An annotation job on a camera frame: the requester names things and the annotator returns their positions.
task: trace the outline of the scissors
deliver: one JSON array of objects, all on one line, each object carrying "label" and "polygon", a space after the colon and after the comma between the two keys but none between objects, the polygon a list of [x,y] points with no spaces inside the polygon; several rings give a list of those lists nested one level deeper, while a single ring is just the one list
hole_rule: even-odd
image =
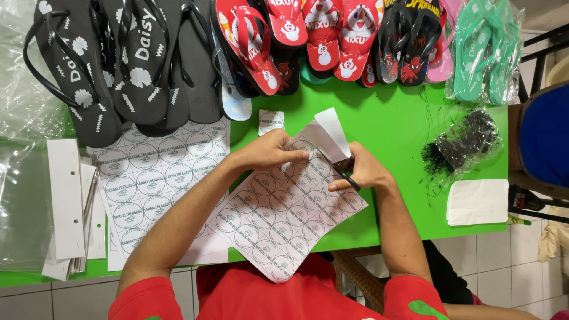
[{"label": "scissors", "polygon": [[322,152],[322,150],[320,150],[320,148],[316,148],[318,150],[318,152],[320,152],[320,154],[324,157],[324,159],[326,159],[326,161],[328,161],[328,163],[330,163],[332,165],[332,167],[334,168],[334,170],[336,170],[336,172],[346,181],[348,181],[352,187],[354,187],[354,189],[356,189],[356,191],[360,191],[361,187],[359,184],[357,184],[352,178],[348,177],[348,175],[346,175],[345,172],[342,171],[342,169],[340,169],[340,166],[338,165],[338,163],[332,163],[332,161],[328,158],[328,156],[326,156],[326,154],[324,152]]}]

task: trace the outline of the green table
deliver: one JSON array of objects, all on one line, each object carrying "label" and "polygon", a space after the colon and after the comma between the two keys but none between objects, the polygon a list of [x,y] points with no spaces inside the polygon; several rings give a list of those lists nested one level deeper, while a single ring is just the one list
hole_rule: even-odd
[{"label": "green table", "polygon": [[[426,88],[392,84],[369,89],[336,79],[322,85],[301,83],[299,91],[292,96],[254,99],[251,120],[231,124],[231,150],[237,150],[258,136],[259,109],[284,111],[286,131],[294,136],[314,119],[314,114],[335,107],[348,141],[362,143],[395,176],[422,239],[503,231],[507,228],[506,223],[449,227],[445,218],[448,188],[436,197],[429,197],[426,184],[419,183],[426,177],[420,154],[423,145],[451,125],[452,120],[466,115],[469,106],[476,105],[463,103],[459,106],[455,101],[445,99],[444,83]],[[494,118],[505,146],[498,157],[476,166],[464,177],[466,180],[508,178],[507,107],[491,107],[488,113]],[[360,194],[370,206],[334,228],[318,242],[313,251],[380,244],[372,192],[364,189]],[[243,256],[231,248],[229,261],[241,260],[244,260]],[[70,278],[120,273],[106,270],[106,259],[88,260],[86,272]],[[0,272],[0,288],[50,281],[53,280],[39,274]]]}]

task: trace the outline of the clear plastic wrap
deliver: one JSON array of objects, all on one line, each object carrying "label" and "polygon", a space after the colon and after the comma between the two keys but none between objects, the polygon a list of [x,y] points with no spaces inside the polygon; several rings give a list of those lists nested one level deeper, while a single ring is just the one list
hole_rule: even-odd
[{"label": "clear plastic wrap", "polygon": [[41,271],[52,233],[47,140],[0,142],[0,271]]},{"label": "clear plastic wrap", "polygon": [[[65,104],[34,78],[23,61],[35,5],[36,0],[0,0],[0,137],[6,139],[61,138],[72,128]],[[35,40],[28,54],[38,71],[55,83]]]},{"label": "clear plastic wrap", "polygon": [[509,0],[491,3],[471,0],[460,10],[450,45],[455,69],[446,82],[446,98],[492,105],[516,100],[524,9]]},{"label": "clear plastic wrap", "polygon": [[423,147],[431,189],[461,180],[475,164],[494,158],[502,147],[498,128],[485,108],[470,112]]}]

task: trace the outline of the mint green flip flop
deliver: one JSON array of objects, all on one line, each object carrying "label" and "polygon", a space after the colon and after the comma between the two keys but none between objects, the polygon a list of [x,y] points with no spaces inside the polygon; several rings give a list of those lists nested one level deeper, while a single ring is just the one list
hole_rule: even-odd
[{"label": "mint green flip flop", "polygon": [[492,50],[496,58],[490,69],[490,102],[494,105],[508,104],[511,75],[522,55],[523,40],[519,36],[519,27],[514,22],[514,12],[509,0],[501,0],[496,6],[496,14],[491,16]]},{"label": "mint green flip flop", "polygon": [[321,79],[321,78],[314,76],[312,74],[312,72],[310,72],[310,69],[308,67],[308,64],[306,62],[306,58],[304,57],[304,55],[300,58],[300,76],[306,82],[311,83],[311,84],[323,84],[323,83],[328,82],[328,80],[330,80],[330,78]]},{"label": "mint green flip flop", "polygon": [[484,68],[494,54],[484,60],[484,52],[492,36],[492,24],[487,17],[494,14],[491,0],[471,0],[460,10],[456,21],[456,64],[454,94],[458,100],[474,101],[482,93]]}]

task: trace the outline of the hand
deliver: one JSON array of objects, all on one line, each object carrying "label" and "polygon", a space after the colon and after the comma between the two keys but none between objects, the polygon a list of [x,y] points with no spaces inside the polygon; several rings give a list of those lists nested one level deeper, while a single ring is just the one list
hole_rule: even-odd
[{"label": "hand", "polygon": [[[395,183],[395,179],[374,156],[359,142],[350,142],[351,158],[340,165],[344,171],[352,172],[351,178],[362,188],[378,187]],[[353,186],[345,179],[330,183],[328,191],[346,190]]]},{"label": "hand", "polygon": [[283,129],[273,129],[233,153],[234,160],[244,170],[269,170],[287,162],[308,159],[303,150],[284,151],[292,139]]}]

